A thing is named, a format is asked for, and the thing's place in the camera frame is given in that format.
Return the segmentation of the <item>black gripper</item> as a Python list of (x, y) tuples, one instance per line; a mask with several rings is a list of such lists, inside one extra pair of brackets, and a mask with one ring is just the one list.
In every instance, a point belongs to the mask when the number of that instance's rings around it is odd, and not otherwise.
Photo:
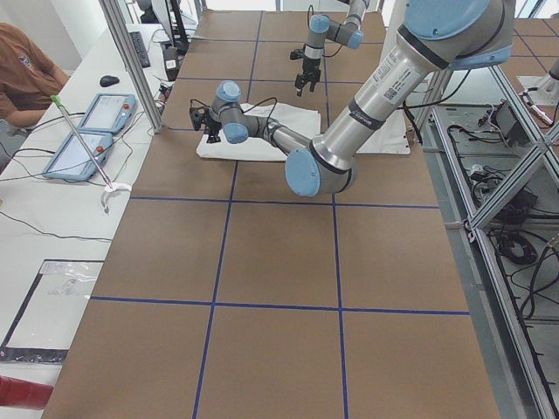
[(314, 92), (315, 87), (321, 78), (320, 63), (321, 60), (319, 58), (309, 58), (304, 56), (302, 73), (297, 75), (294, 83), (297, 96), (302, 95), (302, 89), (307, 83), (310, 84), (309, 91), (311, 93)]
[(212, 111), (209, 106), (204, 108), (204, 134), (207, 136), (206, 142), (208, 144), (219, 143), (221, 141), (219, 137), (219, 132), (222, 128), (222, 124), (219, 120), (216, 120), (212, 116)]

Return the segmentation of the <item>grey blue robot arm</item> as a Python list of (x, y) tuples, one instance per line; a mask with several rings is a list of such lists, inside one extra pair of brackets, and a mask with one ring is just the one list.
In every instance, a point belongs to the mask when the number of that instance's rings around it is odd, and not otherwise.
[(333, 124), (313, 139), (272, 117), (246, 114), (241, 91), (224, 80), (210, 105), (190, 108), (210, 141), (258, 137), (286, 155), (285, 175), (298, 196), (335, 194), (356, 177), (355, 154), (431, 72), (498, 65), (510, 57), (513, 1), (408, 1), (396, 44)]
[(363, 40), (362, 21), (369, 8), (368, 0), (342, 1), (349, 6), (345, 19), (340, 23), (325, 14), (310, 15), (307, 12), (307, 42), (290, 52), (291, 60), (302, 60), (301, 71), (294, 81), (296, 95), (300, 97), (306, 85), (313, 92), (321, 79), (321, 60), (327, 40), (350, 49), (357, 49)]

